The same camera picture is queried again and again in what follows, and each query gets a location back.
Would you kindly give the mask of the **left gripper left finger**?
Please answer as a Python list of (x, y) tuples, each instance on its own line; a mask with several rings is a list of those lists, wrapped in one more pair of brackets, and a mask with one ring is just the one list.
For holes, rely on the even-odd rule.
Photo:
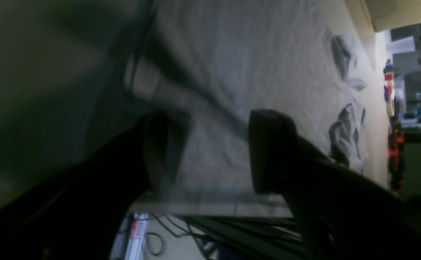
[(0, 209), (0, 260), (107, 260), (131, 204), (158, 189), (168, 127), (166, 112), (148, 113)]

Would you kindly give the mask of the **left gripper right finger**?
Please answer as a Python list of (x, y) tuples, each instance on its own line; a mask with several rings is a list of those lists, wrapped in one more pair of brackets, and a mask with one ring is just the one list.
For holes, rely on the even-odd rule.
[(288, 116), (250, 112), (249, 153), (258, 194), (288, 204), (309, 260), (421, 260), (421, 212), (333, 163)]

